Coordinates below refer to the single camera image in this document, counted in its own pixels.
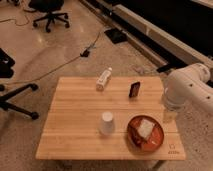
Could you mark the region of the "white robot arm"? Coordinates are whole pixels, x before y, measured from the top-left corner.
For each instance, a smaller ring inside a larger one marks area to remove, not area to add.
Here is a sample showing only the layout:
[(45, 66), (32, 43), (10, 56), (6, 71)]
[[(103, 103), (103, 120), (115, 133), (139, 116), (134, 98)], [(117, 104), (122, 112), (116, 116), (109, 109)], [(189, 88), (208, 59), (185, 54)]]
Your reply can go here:
[(178, 110), (189, 100), (213, 114), (213, 88), (207, 85), (210, 77), (210, 69), (201, 63), (172, 71), (166, 78), (162, 94), (164, 106)]

